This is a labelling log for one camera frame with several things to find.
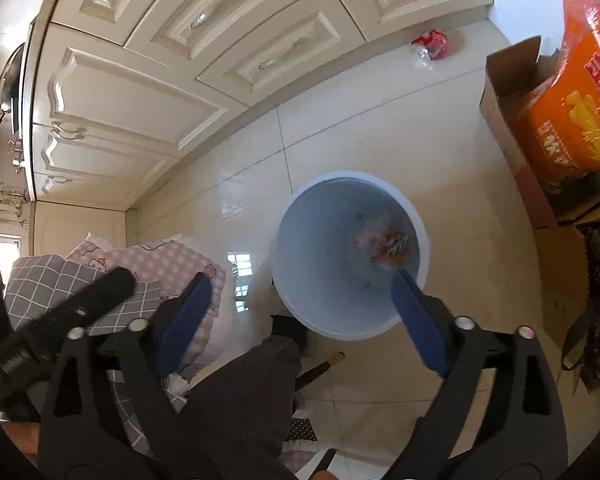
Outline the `orange printed bag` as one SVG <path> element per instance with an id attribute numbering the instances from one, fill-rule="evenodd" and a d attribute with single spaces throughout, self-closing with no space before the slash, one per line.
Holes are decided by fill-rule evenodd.
<path id="1" fill-rule="evenodd" d="M 529 165 L 551 185 L 600 172 L 600 0 L 564 0 L 564 26 L 556 72 L 515 122 Z"/>

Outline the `cream lower kitchen cabinets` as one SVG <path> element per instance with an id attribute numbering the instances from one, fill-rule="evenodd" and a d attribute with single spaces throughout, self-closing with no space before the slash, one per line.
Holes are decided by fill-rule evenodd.
<path id="1" fill-rule="evenodd" d="M 492 0 L 43 0 L 23 77 L 31 250 L 183 233 L 260 252 L 286 149 L 475 70 Z M 449 51 L 430 67 L 411 42 Z"/>

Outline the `hanging utensil rack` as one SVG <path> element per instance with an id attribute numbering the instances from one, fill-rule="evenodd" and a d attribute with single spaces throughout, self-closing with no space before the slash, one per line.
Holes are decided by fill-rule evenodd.
<path id="1" fill-rule="evenodd" d="M 30 194 L 25 188 L 7 185 L 0 177 L 0 226 L 27 228 L 30 222 Z"/>

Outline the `white trash bin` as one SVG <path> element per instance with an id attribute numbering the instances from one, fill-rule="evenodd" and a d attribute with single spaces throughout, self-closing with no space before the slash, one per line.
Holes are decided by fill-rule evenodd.
<path id="1" fill-rule="evenodd" d="M 430 241 L 412 202 L 388 182 L 336 171 L 291 196 L 271 249 L 276 292 L 288 311 L 321 336 L 356 341 L 400 321 L 390 287 L 396 267 L 374 261 L 368 244 L 380 234 L 405 236 L 400 269 L 424 286 Z"/>

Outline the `person's dark trouser leg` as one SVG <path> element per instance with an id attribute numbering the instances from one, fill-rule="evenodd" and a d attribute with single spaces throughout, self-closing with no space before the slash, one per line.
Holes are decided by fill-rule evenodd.
<path id="1" fill-rule="evenodd" d="M 274 315 L 270 336 L 189 391 L 180 415 L 219 478 L 294 478 L 279 455 L 307 343 L 306 326 Z"/>

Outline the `grey checked tablecloth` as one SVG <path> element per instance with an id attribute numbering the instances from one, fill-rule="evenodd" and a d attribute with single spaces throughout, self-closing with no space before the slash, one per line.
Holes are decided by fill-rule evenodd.
<path id="1" fill-rule="evenodd" d="M 115 268 L 1 346 L 0 400 L 40 375 L 52 378 L 39 425 L 0 424 L 0 436 L 48 478 L 176 478 L 184 470 L 178 454 L 195 442 L 162 382 L 198 330 L 212 286 L 199 273 L 151 318 L 87 336 L 87 327 L 130 298 L 135 286 L 129 270 Z"/>

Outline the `white orange printed wrapper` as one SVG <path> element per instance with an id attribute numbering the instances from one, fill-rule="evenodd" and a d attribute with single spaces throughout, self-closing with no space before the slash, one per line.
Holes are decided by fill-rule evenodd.
<path id="1" fill-rule="evenodd" d="M 399 269 L 408 253 L 410 236 L 396 228 L 388 214 L 365 219 L 351 235 L 353 248 L 369 263 L 383 269 Z"/>

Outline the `red crushed can on floor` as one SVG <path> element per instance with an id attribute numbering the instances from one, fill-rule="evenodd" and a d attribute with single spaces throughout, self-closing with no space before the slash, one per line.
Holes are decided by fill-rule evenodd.
<path id="1" fill-rule="evenodd" d="M 411 48 L 417 61 L 422 66 L 430 67 L 432 62 L 441 60 L 448 53 L 449 39 L 441 30 L 431 29 L 415 38 Z"/>

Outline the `steel wok with lid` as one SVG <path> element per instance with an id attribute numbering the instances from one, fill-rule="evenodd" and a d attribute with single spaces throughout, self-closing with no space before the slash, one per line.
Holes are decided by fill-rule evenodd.
<path id="1" fill-rule="evenodd" d="M 0 75 L 0 128 L 8 117 L 12 125 L 12 135 L 20 139 L 20 80 L 25 44 L 12 52 Z"/>

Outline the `pink checked cloth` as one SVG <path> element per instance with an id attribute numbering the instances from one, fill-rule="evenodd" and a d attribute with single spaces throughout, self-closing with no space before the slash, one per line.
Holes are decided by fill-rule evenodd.
<path id="1" fill-rule="evenodd" d="M 113 248 L 103 238 L 87 235 L 68 259 L 102 272 L 123 266 L 137 281 L 158 281 L 166 298 L 178 296 L 197 273 L 204 272 L 213 286 L 212 306 L 190 343 L 178 374 L 188 382 L 196 382 L 202 370 L 222 356 L 233 331 L 236 276 L 232 265 L 219 252 L 209 252 L 183 234 L 122 249 Z"/>

